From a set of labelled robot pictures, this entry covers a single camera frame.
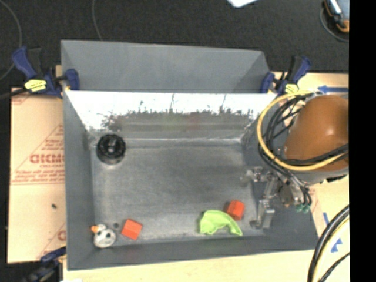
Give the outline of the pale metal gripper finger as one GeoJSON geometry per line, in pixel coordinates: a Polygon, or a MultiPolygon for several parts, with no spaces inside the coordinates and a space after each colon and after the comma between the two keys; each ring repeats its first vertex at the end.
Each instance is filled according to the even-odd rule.
{"type": "Polygon", "coordinates": [[[244,170],[240,178],[240,186],[246,187],[250,183],[257,183],[261,180],[263,167],[248,167],[244,170]]]}
{"type": "Polygon", "coordinates": [[[258,204],[257,217],[250,221],[250,225],[255,229],[269,229],[275,212],[270,199],[261,199],[258,204]]]}

